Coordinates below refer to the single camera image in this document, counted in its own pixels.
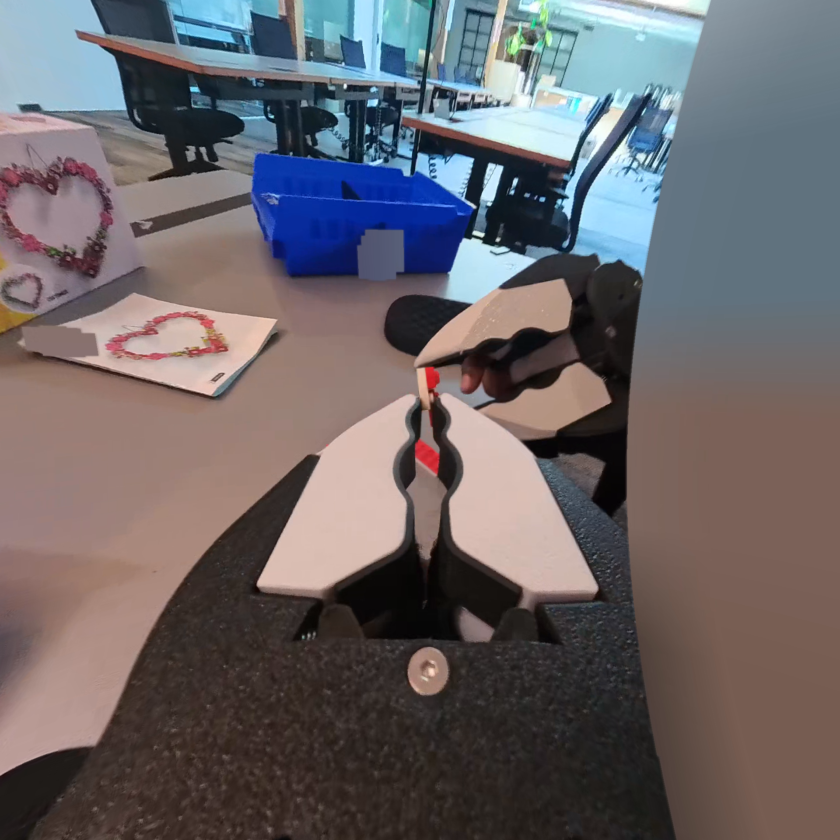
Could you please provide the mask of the blue mesh office chair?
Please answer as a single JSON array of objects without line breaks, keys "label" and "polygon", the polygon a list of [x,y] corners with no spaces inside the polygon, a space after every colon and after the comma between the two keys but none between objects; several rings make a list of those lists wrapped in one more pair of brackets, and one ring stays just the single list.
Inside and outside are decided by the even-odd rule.
[{"label": "blue mesh office chair", "polygon": [[662,175],[673,141],[679,93],[673,88],[649,83],[644,95],[649,101],[637,125],[621,148],[622,155],[610,166],[610,175]]}]

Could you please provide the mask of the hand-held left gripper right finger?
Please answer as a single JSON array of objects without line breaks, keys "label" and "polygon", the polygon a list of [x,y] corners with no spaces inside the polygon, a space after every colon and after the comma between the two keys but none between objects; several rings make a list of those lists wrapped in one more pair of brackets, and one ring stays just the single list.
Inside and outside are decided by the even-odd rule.
[{"label": "hand-held left gripper right finger", "polygon": [[435,585],[467,611],[591,602],[599,586],[536,458],[449,394],[435,401],[445,487]]}]

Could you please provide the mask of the blue plastic bin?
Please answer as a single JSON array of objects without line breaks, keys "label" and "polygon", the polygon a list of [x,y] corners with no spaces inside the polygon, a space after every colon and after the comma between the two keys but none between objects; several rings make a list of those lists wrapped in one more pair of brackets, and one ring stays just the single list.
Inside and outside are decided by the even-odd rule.
[{"label": "blue plastic bin", "polygon": [[289,277],[446,274],[474,212],[421,173],[278,154],[255,157],[251,200]]}]

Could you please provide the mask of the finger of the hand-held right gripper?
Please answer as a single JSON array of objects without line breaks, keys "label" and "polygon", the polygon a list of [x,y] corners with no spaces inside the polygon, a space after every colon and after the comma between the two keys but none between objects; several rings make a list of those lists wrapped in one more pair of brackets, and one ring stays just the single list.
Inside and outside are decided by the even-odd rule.
[{"label": "finger of the hand-held right gripper", "polygon": [[523,442],[550,438],[613,403],[571,336],[551,338],[536,350],[510,350],[500,364],[513,395],[476,410]]},{"label": "finger of the hand-held right gripper", "polygon": [[572,295],[563,278],[500,287],[448,321],[424,345],[414,368],[459,364],[470,356],[501,358],[514,340],[550,340],[571,324]]}]

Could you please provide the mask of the grey desk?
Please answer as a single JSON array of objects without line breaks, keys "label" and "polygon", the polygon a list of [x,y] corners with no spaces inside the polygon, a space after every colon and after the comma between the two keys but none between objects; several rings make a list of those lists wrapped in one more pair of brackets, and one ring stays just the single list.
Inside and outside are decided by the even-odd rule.
[{"label": "grey desk", "polygon": [[302,458],[417,392],[413,359],[383,333],[394,299],[472,302],[531,263],[471,239],[449,275],[290,279],[251,206],[138,245],[143,268],[49,321],[139,292],[275,319],[280,334],[218,398],[2,337],[2,774],[95,745],[158,616],[214,541]]}]

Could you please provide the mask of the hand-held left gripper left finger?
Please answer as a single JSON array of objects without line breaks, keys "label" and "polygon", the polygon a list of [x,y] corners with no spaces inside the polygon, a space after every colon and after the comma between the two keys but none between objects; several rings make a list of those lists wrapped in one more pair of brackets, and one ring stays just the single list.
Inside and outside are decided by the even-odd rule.
[{"label": "hand-held left gripper left finger", "polygon": [[404,395],[319,454],[257,580],[262,593],[325,601],[407,559],[420,421],[420,400]]}]

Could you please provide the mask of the long wooden top desk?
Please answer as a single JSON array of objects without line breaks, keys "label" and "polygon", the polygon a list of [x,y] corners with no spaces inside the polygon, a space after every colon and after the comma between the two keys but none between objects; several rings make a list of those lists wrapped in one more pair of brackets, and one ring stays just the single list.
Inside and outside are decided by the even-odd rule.
[{"label": "long wooden top desk", "polygon": [[[262,85],[246,91],[222,91],[221,99],[258,102],[291,100],[293,104],[314,103],[319,98],[351,102],[349,154],[352,162],[364,159],[366,109],[370,100],[380,100],[393,90],[397,98],[419,93],[418,83],[410,78],[380,71],[360,70],[322,62],[300,61],[239,54],[183,45],[169,45],[152,40],[115,35],[101,35],[76,30],[80,41],[112,52],[142,59],[187,72],[195,80],[255,80]],[[280,154],[305,156],[300,129],[276,128]]]}]

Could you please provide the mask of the green potted plant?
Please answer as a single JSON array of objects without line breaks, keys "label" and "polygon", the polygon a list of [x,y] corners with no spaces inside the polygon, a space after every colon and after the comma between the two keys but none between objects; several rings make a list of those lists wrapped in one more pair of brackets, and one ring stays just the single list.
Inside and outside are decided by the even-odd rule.
[{"label": "green potted plant", "polygon": [[537,84],[537,75],[543,51],[552,44],[550,31],[551,8],[549,1],[526,2],[527,21],[506,23],[509,2],[499,1],[490,30],[482,81],[492,89],[495,66],[510,64],[517,85],[515,91],[531,97]]}]

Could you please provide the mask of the heart wreath instruction booklet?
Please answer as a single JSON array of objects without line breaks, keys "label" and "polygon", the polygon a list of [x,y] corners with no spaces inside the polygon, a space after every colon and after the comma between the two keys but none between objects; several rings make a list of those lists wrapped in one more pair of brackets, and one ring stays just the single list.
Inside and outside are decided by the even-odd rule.
[{"label": "heart wreath instruction booklet", "polygon": [[61,324],[53,350],[30,354],[86,365],[201,396],[220,396],[277,333],[277,320],[133,293]]}]

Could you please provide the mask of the black mesh office chair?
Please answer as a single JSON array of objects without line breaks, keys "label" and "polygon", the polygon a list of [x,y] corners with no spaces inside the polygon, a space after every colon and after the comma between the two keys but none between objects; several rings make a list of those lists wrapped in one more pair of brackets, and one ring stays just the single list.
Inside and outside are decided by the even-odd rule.
[{"label": "black mesh office chair", "polygon": [[514,173],[512,168],[505,168],[497,194],[486,210],[482,242],[522,255],[528,247],[549,248],[563,254],[572,252],[585,198],[597,176],[638,125],[652,97],[649,92],[632,96],[611,132],[593,152],[576,182],[570,216],[557,212],[563,194],[559,188],[553,188],[548,176]]}]

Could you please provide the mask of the heart wreath print box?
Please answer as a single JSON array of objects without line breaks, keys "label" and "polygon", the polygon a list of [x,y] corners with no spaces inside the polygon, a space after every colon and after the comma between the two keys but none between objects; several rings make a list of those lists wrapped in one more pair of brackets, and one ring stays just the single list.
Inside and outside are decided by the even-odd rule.
[{"label": "heart wreath print box", "polygon": [[141,268],[94,129],[1,115],[1,333]]}]

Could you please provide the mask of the black pole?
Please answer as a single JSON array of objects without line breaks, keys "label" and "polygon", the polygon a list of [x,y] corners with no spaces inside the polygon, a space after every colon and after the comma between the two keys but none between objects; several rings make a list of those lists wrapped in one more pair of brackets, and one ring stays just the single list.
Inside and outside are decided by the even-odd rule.
[{"label": "black pole", "polygon": [[[434,25],[435,25],[435,18],[436,18],[436,10],[437,10],[438,1],[431,1],[429,5],[429,17],[427,21],[427,36],[424,48],[424,58],[423,58],[423,67],[422,67],[422,75],[421,75],[421,84],[419,88],[419,100],[417,104],[417,115],[422,117],[425,112],[426,108],[426,89],[427,89],[427,78],[428,78],[428,70],[429,70],[429,61],[432,57],[433,53],[433,36],[434,36]],[[417,159],[419,154],[419,144],[421,142],[421,130],[414,129],[414,144],[413,144],[413,152],[411,158],[411,167],[410,167],[410,175],[414,175],[417,169]]]}]

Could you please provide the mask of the person's right hand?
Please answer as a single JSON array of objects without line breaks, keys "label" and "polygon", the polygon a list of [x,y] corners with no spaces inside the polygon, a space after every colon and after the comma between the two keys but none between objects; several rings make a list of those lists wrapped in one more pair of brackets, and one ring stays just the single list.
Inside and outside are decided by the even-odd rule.
[{"label": "person's right hand", "polygon": [[512,366],[511,361],[492,360],[485,355],[467,356],[460,367],[459,389],[465,395],[482,390],[491,400],[509,402],[524,390],[522,382],[513,380]]}]

